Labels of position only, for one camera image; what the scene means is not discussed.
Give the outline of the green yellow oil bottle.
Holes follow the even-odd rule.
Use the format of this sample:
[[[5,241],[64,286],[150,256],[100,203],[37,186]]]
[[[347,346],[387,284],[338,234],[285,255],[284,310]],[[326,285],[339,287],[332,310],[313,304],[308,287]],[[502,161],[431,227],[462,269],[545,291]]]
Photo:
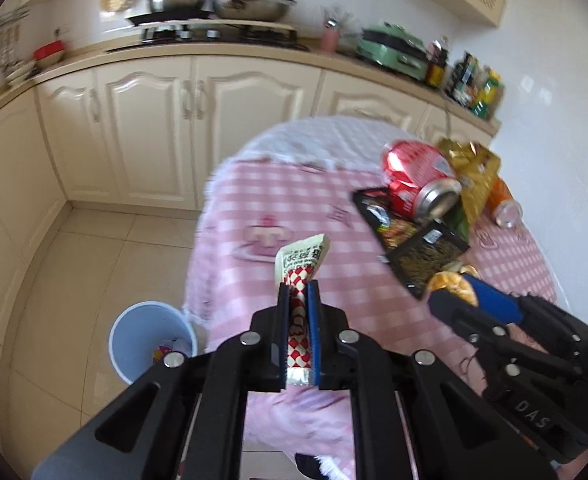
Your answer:
[[[490,107],[495,101],[497,92],[500,88],[501,77],[492,68],[485,70],[483,84],[478,88],[475,99],[472,104],[471,112],[478,118],[487,119]]]

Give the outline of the stacked white bowls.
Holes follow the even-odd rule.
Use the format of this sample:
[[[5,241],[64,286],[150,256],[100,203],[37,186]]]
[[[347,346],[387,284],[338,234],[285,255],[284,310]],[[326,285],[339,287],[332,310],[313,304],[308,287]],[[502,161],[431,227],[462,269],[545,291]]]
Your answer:
[[[22,84],[29,78],[33,77],[38,71],[39,67],[36,65],[35,60],[23,62],[16,65],[14,69],[6,75],[6,84],[8,84],[10,88],[14,88],[18,86],[18,84]]]

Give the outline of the dark soy sauce bottle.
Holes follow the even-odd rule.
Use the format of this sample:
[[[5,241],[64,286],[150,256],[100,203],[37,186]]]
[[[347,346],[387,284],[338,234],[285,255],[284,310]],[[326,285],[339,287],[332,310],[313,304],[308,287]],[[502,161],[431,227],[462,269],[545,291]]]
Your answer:
[[[427,47],[428,68],[425,75],[425,84],[431,88],[439,88],[446,74],[449,56],[449,39],[440,36]]]

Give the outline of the red cola can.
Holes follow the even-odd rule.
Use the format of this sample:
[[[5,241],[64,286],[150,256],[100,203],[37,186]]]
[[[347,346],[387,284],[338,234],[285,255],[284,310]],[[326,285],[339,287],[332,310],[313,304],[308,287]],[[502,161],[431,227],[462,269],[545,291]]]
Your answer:
[[[390,144],[383,152],[382,170],[394,211],[414,222],[442,218],[460,200],[462,184],[431,144]]]

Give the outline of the orange peel piece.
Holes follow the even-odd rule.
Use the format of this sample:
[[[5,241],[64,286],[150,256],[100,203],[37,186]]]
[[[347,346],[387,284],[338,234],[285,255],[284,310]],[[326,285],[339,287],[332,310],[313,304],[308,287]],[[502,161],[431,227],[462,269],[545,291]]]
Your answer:
[[[446,290],[473,307],[480,305],[472,284],[464,274],[451,271],[436,273],[427,283],[427,291],[436,292],[436,290]]]

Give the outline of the light blue trash bin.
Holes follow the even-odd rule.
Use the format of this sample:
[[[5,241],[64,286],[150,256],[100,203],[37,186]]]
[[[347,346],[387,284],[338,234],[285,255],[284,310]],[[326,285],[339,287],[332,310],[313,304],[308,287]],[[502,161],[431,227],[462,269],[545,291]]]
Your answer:
[[[108,354],[117,375],[133,384],[172,351],[187,358],[198,353],[192,325],[170,304],[143,301],[121,312],[108,336]]]

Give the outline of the gold foil snack bag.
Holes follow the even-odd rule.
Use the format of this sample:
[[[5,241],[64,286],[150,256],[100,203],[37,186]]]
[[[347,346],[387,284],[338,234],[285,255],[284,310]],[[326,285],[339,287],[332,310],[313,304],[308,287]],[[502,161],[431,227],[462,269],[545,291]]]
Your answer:
[[[498,178],[500,158],[477,142],[461,143],[443,138],[438,141],[437,148],[448,160],[462,186],[458,202],[443,220],[467,242]]]

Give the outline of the pink checkered tablecloth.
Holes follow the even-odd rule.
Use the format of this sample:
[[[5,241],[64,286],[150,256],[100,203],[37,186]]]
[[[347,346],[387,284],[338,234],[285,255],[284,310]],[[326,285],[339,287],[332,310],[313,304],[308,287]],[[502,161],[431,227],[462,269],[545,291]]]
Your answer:
[[[417,139],[373,119],[300,119],[259,134],[213,170],[182,308],[204,334],[206,351],[246,330],[255,311],[273,306],[282,246],[325,234],[330,249],[315,278],[326,304],[344,310],[352,328],[389,350],[426,348],[464,379],[469,364],[472,388],[483,391],[483,373],[469,361],[473,348],[394,277],[351,201],[360,188],[383,186],[382,154],[397,140]],[[503,292],[556,301],[544,256],[524,226],[501,230],[483,216],[462,260]],[[320,467],[328,479],[356,478],[347,392],[289,386],[278,394],[253,393],[245,440],[309,455],[309,467]]]

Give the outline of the green electric cooker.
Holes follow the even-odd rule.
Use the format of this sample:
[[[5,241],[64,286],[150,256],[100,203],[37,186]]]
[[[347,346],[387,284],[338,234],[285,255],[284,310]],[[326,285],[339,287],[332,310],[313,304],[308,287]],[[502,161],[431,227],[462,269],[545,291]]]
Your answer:
[[[398,25],[384,23],[362,29],[356,52],[384,70],[415,80],[423,80],[427,73],[423,41]]]

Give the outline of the red container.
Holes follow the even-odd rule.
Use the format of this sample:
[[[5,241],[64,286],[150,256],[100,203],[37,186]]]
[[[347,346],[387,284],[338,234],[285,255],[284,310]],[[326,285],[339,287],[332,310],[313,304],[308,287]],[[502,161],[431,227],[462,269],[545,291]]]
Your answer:
[[[62,40],[55,40],[36,49],[33,52],[33,58],[36,61],[36,66],[45,70],[62,61],[65,53],[66,46]]]

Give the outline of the black noodle snack packet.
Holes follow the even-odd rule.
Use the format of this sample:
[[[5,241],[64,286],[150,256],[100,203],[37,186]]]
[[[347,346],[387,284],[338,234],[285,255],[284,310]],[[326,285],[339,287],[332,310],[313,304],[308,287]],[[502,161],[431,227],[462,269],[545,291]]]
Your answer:
[[[386,188],[363,188],[351,201],[382,247],[383,261],[415,299],[429,280],[470,248],[464,237],[439,220],[414,223],[391,209]]]

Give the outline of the orange soda can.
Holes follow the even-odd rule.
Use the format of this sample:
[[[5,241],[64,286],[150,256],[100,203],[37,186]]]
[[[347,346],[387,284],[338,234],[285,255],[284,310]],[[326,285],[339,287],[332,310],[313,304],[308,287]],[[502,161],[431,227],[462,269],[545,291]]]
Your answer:
[[[513,229],[522,221],[522,207],[511,194],[510,188],[502,179],[497,178],[492,185],[486,206],[492,220],[501,229]]]

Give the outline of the lower cream cabinets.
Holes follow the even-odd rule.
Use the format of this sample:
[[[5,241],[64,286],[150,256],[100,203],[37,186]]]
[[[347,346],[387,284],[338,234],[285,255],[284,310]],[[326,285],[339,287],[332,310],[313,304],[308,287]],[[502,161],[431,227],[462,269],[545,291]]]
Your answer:
[[[428,141],[499,131],[411,80],[269,48],[102,54],[0,89],[0,366],[28,267],[68,203],[195,211],[208,174],[251,138],[337,114]]]

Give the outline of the pink utensil cup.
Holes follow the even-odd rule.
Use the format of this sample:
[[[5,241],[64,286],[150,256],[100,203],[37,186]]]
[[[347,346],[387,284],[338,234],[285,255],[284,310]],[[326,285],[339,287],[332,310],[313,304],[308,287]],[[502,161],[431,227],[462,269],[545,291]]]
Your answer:
[[[339,40],[341,39],[341,31],[339,24],[333,18],[328,18],[323,26],[323,34],[320,40],[320,51],[331,54],[337,50]]]

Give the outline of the red white checkered wrapper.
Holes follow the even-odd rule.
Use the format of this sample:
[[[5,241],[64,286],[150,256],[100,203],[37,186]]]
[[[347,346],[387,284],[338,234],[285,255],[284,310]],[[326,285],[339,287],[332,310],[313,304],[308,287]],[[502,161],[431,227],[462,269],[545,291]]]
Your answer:
[[[283,246],[277,252],[274,277],[288,287],[286,383],[312,385],[312,350],[307,305],[307,285],[322,266],[330,242],[325,234],[315,234]]]

